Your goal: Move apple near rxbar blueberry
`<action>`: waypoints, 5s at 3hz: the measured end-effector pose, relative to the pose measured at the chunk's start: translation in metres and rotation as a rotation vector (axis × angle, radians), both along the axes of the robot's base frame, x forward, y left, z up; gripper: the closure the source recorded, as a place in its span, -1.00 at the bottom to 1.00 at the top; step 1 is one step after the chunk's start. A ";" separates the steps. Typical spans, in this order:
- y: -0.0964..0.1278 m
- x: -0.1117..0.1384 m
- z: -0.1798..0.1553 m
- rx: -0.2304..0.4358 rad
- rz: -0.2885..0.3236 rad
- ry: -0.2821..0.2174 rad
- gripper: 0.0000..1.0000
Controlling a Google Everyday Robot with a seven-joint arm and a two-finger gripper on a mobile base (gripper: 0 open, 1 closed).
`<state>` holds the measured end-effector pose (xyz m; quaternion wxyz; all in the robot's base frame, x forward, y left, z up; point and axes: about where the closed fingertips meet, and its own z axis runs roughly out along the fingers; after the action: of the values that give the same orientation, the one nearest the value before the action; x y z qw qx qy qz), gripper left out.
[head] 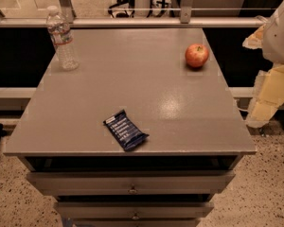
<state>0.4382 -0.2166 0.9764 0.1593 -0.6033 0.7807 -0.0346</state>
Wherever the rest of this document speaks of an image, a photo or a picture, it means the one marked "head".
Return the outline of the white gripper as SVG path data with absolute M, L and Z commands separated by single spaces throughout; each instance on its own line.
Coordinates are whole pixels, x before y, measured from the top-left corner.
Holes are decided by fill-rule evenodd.
M 274 63 L 268 72 L 258 72 L 245 119 L 247 126 L 261 128 L 284 104 L 284 0 L 265 26 L 260 26 L 247 37 L 242 46 L 262 48 L 263 57 Z

